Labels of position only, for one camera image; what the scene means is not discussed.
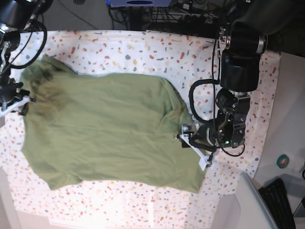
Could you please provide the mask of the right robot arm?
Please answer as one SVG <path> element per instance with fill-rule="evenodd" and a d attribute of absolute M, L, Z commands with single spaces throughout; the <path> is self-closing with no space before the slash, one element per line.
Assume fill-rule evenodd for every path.
<path fill-rule="evenodd" d="M 51 0 L 2 0 L 0 2 L 0 120 L 5 121 L 9 113 L 17 112 L 25 116 L 28 104 L 34 103 L 30 91 L 23 90 L 23 83 L 10 78 L 11 69 L 24 69 L 30 66 L 43 51 L 47 41 L 47 29 L 43 22 L 37 20 L 52 5 Z M 30 29 L 43 32 L 42 43 L 36 54 L 27 63 L 14 65 L 10 54 L 20 44 L 20 33 Z"/>

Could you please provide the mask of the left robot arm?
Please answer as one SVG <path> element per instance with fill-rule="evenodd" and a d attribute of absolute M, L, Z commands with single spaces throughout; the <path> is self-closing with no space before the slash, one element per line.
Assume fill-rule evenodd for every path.
<path fill-rule="evenodd" d="M 189 90 L 190 109 L 200 126 L 183 124 L 176 138 L 199 156 L 202 170 L 211 167 L 218 149 L 244 146 L 249 93 L 259 82 L 259 63 L 267 49 L 268 36 L 280 31 L 305 8 L 302 0 L 247 0 L 222 12 L 213 57 L 218 58 L 212 77 L 194 82 Z M 194 91 L 200 85 L 219 85 L 213 92 L 213 117 L 202 119 L 194 106 Z"/>

